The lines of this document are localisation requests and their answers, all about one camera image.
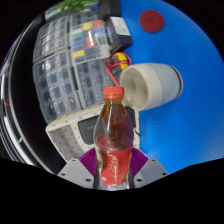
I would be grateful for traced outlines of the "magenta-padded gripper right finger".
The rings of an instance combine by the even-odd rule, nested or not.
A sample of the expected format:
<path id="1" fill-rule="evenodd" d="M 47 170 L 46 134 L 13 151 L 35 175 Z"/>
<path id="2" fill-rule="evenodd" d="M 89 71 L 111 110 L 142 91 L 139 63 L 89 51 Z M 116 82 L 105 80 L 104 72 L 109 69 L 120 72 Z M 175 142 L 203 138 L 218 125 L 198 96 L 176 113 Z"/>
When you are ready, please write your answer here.
<path id="1" fill-rule="evenodd" d="M 144 187 L 167 175 L 167 170 L 156 158 L 148 159 L 141 151 L 133 150 L 128 175 L 130 189 Z"/>

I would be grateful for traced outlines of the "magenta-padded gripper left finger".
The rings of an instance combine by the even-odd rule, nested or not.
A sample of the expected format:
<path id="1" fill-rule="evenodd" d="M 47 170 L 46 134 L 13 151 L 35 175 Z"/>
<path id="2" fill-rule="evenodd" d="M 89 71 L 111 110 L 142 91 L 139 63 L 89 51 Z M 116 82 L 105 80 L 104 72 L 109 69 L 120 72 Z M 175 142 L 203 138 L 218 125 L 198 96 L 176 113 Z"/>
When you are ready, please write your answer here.
<path id="1" fill-rule="evenodd" d="M 81 187 L 97 189 L 99 180 L 95 149 L 90 149 L 79 159 L 71 158 L 58 176 Z"/>

